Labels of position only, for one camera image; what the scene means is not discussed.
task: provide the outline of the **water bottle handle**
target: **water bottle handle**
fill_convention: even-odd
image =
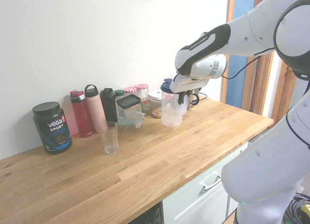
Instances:
[[[98,89],[97,89],[97,87],[96,87],[95,85],[87,85],[87,86],[85,87],[85,90],[84,90],[84,93],[85,93],[85,94],[86,94],[86,90],[88,89],[89,86],[93,86],[93,87],[98,91]]]

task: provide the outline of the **white cabinet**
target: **white cabinet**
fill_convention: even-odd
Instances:
[[[205,172],[166,197],[163,203],[165,224],[222,224],[227,212],[228,195],[221,183],[222,167],[240,154],[248,143],[208,168]],[[232,201],[228,214],[236,204]]]

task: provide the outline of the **cord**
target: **cord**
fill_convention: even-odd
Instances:
[[[239,71],[236,75],[234,75],[233,77],[231,77],[231,78],[227,78],[227,77],[225,77],[225,76],[222,76],[222,77],[225,78],[225,79],[227,79],[227,80],[234,79],[236,76],[238,76],[239,73],[241,73],[242,70],[244,70],[246,67],[248,67],[251,63],[253,63],[255,60],[259,59],[260,57],[261,57],[261,56],[256,57],[255,59],[251,60],[246,66],[244,66],[242,69],[240,69],[240,71]]]
[[[295,194],[287,207],[283,220],[285,224],[307,224],[309,217],[301,211],[303,205],[310,205],[310,197],[304,194]]]
[[[202,92],[199,92],[199,94],[202,94],[202,95],[205,96],[204,98],[200,99],[200,101],[208,98],[208,95],[207,95],[207,94],[204,94],[204,93],[202,93]]]

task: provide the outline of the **red checkered lid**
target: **red checkered lid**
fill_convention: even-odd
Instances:
[[[147,89],[149,86],[147,84],[139,84],[139,85],[136,85],[136,88],[139,89],[139,90],[144,90],[144,89]]]
[[[127,87],[123,89],[124,92],[136,92],[137,88],[136,87]]]

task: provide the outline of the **jar lid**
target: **jar lid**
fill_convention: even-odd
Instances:
[[[32,108],[36,115],[48,115],[57,112],[60,109],[58,102],[45,102]]]
[[[139,84],[139,85],[136,85],[136,88],[138,90],[144,90],[144,89],[147,89],[149,86],[147,84]]]
[[[137,88],[136,87],[127,87],[123,89],[124,92],[136,92]]]
[[[99,94],[98,89],[95,85],[86,86],[84,92],[86,97],[94,97]]]
[[[115,92],[116,96],[123,96],[124,95],[123,90],[115,90],[114,92]]]
[[[155,101],[161,101],[161,90],[155,90],[153,92],[149,92],[148,97]]]

